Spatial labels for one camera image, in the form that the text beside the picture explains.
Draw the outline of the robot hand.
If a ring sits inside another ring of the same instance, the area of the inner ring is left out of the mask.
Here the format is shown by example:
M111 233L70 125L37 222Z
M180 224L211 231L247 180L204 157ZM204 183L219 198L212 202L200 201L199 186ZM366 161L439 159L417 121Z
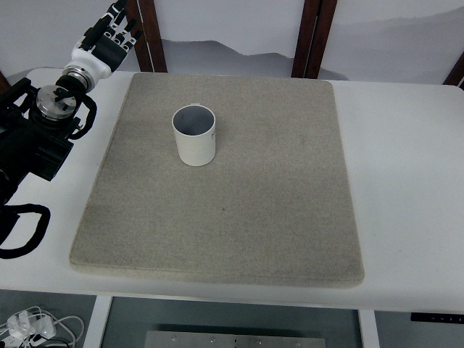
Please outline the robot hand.
M111 4L72 50L71 61L63 74L80 80L89 91L116 71L141 37L140 30L131 33L137 20L129 20L124 27L121 25L126 4L126 1Z

